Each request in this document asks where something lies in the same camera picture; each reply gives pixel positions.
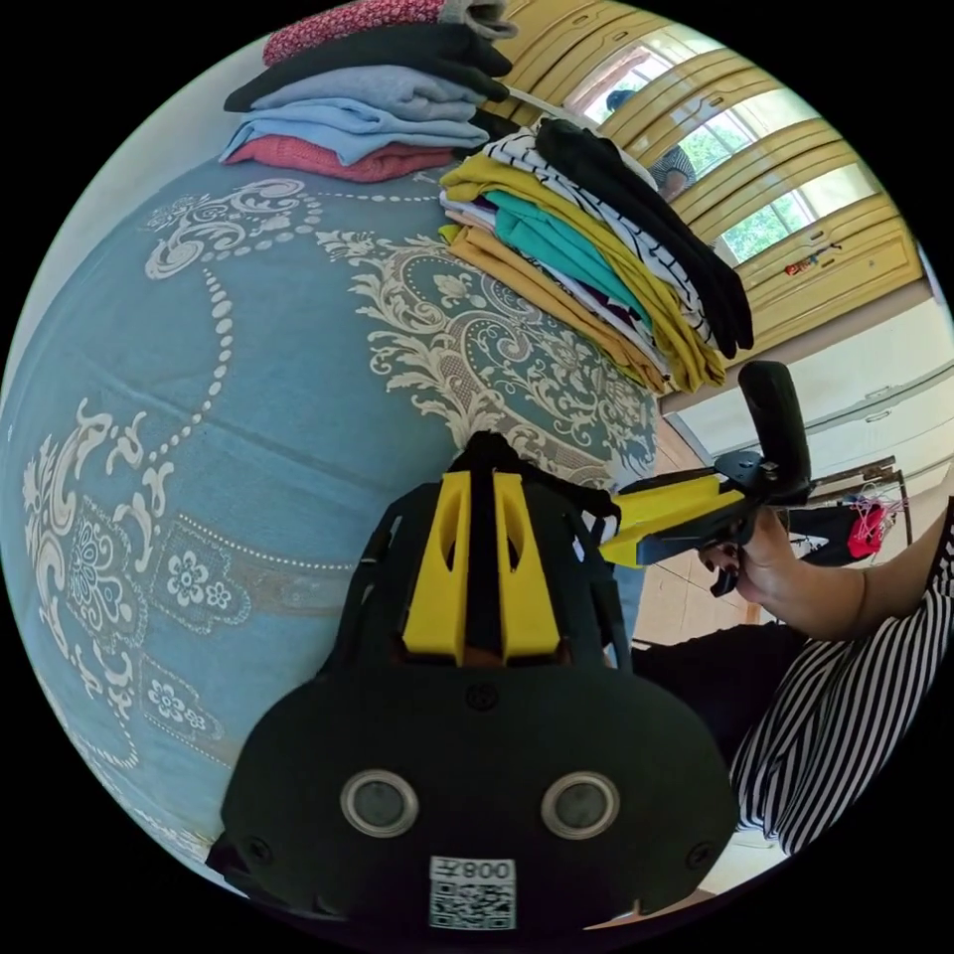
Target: yellow folded shirt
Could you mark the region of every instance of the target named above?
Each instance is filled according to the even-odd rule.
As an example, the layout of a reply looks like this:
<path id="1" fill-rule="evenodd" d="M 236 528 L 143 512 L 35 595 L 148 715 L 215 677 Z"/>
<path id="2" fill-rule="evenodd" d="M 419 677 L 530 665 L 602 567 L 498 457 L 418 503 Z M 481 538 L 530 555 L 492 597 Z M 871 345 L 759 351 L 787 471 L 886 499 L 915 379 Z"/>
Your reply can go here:
<path id="1" fill-rule="evenodd" d="M 457 234 L 450 250 L 593 342 L 624 375 L 641 387 L 657 395 L 665 393 L 662 375 L 633 342 L 590 314 L 554 281 L 489 232 L 467 226 Z"/>
<path id="2" fill-rule="evenodd" d="M 452 202 L 474 202 L 478 196 L 500 189 L 567 222 L 606 258 L 653 323 L 659 350 L 669 360 L 674 384 L 694 392 L 703 384 L 725 383 L 725 367 L 718 352 L 704 344 L 686 322 L 676 293 L 613 234 L 609 226 L 552 192 L 536 176 L 496 162 L 482 153 L 472 156 L 440 180 Z"/>

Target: stack of folded clothes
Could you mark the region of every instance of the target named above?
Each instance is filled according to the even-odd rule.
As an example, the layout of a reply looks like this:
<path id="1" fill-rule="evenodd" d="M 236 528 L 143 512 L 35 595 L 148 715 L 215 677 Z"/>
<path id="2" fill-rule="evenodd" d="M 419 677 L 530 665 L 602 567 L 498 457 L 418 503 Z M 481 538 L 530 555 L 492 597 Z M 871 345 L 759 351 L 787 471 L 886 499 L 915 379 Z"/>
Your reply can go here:
<path id="1" fill-rule="evenodd" d="M 573 324 L 655 394 L 721 385 L 721 358 L 752 347 L 738 276 L 610 140 L 541 119 L 441 186 L 462 260 Z"/>
<path id="2" fill-rule="evenodd" d="M 382 182 L 472 155 L 500 133 L 479 106 L 508 95 L 504 6 L 360 0 L 286 27 L 226 100 L 243 117 L 220 161 Z"/>

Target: blue patterned bedspread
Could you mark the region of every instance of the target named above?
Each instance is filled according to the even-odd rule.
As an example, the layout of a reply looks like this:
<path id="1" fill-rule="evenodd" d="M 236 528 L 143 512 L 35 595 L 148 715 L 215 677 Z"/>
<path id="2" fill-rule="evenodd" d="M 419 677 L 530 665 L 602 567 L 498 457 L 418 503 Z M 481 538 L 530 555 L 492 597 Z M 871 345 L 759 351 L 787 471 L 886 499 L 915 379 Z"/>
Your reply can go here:
<path id="1" fill-rule="evenodd" d="M 391 500 L 479 429 L 603 486 L 655 452 L 648 395 L 448 253 L 440 171 L 274 173 L 201 166 L 117 227 L 0 421 L 3 568 L 44 692 L 197 871 L 243 740 L 326 658 Z M 642 577 L 620 582 L 632 625 Z"/>

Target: hand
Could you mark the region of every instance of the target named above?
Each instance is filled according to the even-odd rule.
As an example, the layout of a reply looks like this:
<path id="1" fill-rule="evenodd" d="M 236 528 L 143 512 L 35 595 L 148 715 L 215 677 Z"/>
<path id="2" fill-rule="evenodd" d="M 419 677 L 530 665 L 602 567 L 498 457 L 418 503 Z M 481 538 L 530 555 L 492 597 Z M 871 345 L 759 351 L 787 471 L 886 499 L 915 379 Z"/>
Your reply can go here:
<path id="1" fill-rule="evenodd" d="M 741 554 L 735 544 L 720 544 L 700 551 L 699 559 L 709 570 L 737 573 L 738 594 L 760 606 L 778 594 L 781 581 L 798 564 L 788 533 L 775 511 L 767 507 L 756 514 L 752 539 Z"/>

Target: person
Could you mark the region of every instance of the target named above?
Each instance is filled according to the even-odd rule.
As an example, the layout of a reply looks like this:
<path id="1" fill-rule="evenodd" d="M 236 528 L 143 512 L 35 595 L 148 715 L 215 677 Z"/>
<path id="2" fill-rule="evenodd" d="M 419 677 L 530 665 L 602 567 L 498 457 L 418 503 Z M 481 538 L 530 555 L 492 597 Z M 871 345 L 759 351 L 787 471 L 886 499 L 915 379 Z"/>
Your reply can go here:
<path id="1" fill-rule="evenodd" d="M 606 98 L 606 108 L 610 114 L 632 99 L 636 92 L 635 89 L 615 89 Z M 672 202 L 682 195 L 690 186 L 696 185 L 698 180 L 696 168 L 682 146 L 674 146 L 648 169 L 659 187 L 659 194 L 667 202 Z"/>
<path id="2" fill-rule="evenodd" d="M 774 511 L 709 570 L 779 622 L 633 650 L 637 675 L 707 724 L 729 766 L 739 828 L 792 855 L 851 807 L 890 758 L 954 629 L 954 497 L 892 560 L 864 569 L 798 559 Z"/>

